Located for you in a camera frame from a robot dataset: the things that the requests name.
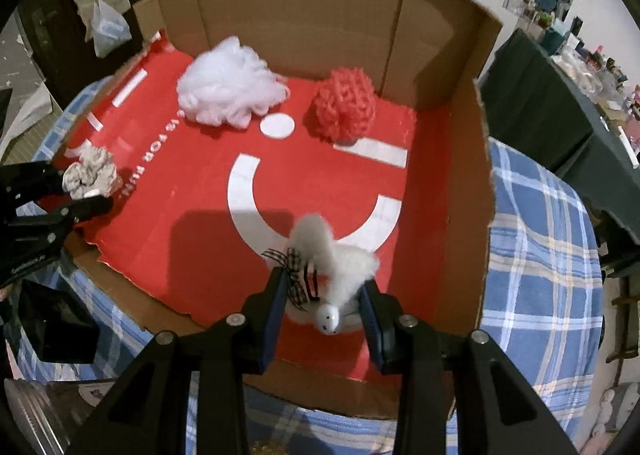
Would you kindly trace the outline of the beige floral scrunchie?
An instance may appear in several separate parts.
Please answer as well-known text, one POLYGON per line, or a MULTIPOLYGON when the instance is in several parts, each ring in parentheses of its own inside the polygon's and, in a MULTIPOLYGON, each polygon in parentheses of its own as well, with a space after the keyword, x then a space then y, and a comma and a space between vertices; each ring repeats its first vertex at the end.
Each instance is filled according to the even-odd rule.
POLYGON ((110 197, 122 187, 113 154, 105 147, 85 146, 62 175, 62 189, 73 200, 110 197))

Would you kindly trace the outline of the dark green covered side table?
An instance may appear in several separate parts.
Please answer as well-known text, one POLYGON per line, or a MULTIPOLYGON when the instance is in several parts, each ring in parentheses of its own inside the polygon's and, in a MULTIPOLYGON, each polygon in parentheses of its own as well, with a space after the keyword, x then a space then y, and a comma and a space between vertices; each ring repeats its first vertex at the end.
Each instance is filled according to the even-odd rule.
POLYGON ((639 240, 639 169, 596 105, 523 30, 495 52, 480 97, 492 137, 562 178, 639 240))

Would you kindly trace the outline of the clear plastic bag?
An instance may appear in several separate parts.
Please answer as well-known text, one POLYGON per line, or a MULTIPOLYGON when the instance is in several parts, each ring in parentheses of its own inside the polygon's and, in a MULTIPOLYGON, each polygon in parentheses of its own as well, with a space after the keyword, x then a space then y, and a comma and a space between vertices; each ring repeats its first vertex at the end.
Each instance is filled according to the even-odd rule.
POLYGON ((104 58, 132 39, 124 16, 103 0, 93 4, 91 35, 96 56, 104 58))

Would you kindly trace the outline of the red mesh bath pouf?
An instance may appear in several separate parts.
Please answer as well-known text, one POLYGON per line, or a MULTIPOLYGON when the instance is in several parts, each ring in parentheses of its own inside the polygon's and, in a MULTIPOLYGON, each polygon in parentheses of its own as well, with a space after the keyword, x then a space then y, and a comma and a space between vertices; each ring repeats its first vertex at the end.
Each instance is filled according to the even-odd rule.
POLYGON ((338 68, 318 85, 312 109, 322 137, 349 144, 372 129, 376 102, 371 78, 362 68, 338 68))

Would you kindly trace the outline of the glass jar with metal lid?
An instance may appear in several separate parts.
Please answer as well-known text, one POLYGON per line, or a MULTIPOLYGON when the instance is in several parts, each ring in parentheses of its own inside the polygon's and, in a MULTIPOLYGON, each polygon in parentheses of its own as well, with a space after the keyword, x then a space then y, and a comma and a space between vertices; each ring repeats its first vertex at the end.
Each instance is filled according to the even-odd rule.
POLYGON ((17 428, 37 454, 63 454, 115 380, 6 379, 4 391, 17 428))

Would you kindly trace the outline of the blue plaid tablecloth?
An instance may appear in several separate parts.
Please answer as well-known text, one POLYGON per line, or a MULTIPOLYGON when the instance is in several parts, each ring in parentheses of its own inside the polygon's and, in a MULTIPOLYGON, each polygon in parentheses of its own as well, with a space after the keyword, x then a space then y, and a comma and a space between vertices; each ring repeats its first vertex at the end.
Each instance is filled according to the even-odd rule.
MULTIPOLYGON (((480 326, 574 437, 589 402, 603 321, 593 227, 577 193, 557 176, 499 141, 489 148, 496 214, 480 326)), ((46 363, 21 325, 9 325, 6 337, 25 379, 111 379, 150 341, 69 259, 38 272, 35 281, 77 297, 99 325, 100 337, 89 364, 46 363)), ((387 454, 393 448, 396 427, 390 420, 303 409, 252 389, 245 400, 254 443, 289 454, 387 454)))

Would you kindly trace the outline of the white fluffy bunny toy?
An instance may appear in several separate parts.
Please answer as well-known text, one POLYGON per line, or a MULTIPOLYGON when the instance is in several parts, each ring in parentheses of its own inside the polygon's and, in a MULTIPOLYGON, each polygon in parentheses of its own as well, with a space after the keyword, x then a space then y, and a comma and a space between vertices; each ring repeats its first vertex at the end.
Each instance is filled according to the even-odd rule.
POLYGON ((262 256, 288 276, 285 313, 291 321, 327 336, 362 326, 358 293, 375 278, 380 261, 370 251, 337 241, 321 215, 302 216, 283 248, 269 248, 262 256))

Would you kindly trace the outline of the cardboard box with red lining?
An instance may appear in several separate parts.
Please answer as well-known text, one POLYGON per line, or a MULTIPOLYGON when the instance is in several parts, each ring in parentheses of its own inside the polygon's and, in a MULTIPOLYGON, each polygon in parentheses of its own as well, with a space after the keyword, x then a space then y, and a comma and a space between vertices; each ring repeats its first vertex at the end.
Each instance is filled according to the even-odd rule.
POLYGON ((157 0, 160 44, 128 64, 74 124, 124 179, 113 211, 67 239, 74 263, 147 331, 186 335, 239 311, 266 285, 262 253, 318 213, 373 251, 378 287, 436 331, 480 321, 495 212, 475 85, 501 29, 472 0, 157 0), (275 138, 181 115, 176 85, 196 56, 235 36, 282 74, 275 138), (371 78, 371 131, 322 137, 312 109, 338 68, 371 78))

